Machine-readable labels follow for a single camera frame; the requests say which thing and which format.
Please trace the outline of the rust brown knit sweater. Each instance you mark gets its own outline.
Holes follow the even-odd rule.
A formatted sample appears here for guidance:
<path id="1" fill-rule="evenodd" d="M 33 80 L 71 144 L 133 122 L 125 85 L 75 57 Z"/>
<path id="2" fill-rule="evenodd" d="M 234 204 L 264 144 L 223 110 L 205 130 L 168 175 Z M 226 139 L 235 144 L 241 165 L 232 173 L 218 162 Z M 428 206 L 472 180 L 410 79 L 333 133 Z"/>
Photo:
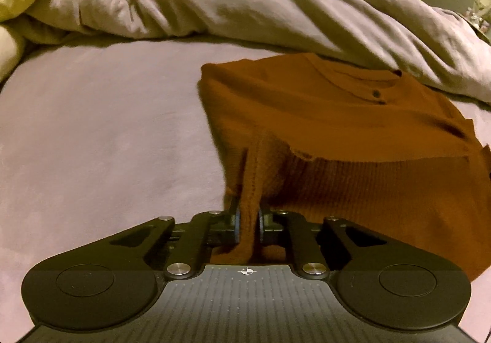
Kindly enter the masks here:
<path id="1" fill-rule="evenodd" d="M 461 267 L 490 266 L 490 150 L 441 93 L 403 71 L 315 54 L 206 64 L 201 101 L 221 148 L 240 241 L 253 257 L 259 210 L 337 216 Z"/>

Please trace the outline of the rolled lilac duvet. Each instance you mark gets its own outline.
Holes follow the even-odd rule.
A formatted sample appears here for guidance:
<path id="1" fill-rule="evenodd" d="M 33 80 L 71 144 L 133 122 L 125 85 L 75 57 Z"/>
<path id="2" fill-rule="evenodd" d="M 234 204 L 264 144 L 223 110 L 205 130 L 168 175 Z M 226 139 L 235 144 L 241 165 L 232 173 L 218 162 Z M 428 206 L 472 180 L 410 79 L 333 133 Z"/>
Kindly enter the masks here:
<path id="1" fill-rule="evenodd" d="M 314 52 L 490 100 L 490 47 L 451 11 L 421 0 L 36 0 L 12 26 L 28 40 L 134 40 L 207 33 Z"/>

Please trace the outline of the pale pink pillow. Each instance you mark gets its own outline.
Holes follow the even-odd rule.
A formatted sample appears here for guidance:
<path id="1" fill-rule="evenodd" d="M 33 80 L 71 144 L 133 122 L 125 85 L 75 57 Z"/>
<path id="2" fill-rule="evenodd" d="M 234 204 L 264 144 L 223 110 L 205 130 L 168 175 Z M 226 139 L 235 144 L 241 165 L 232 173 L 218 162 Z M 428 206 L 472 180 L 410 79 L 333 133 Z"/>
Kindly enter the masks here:
<path id="1" fill-rule="evenodd" d="M 0 81 L 3 82 L 22 59 L 26 39 L 7 25 L 0 26 Z"/>

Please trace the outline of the bedside table with ornament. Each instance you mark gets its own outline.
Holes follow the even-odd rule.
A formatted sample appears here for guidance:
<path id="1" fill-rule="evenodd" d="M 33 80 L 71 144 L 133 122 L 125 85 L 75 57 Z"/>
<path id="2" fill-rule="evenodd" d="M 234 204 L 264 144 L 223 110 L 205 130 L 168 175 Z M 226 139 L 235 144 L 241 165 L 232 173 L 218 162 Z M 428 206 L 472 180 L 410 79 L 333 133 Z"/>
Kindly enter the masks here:
<path id="1" fill-rule="evenodd" d="M 474 0 L 473 5 L 464 12 L 464 19 L 478 33 L 490 38 L 491 0 Z"/>

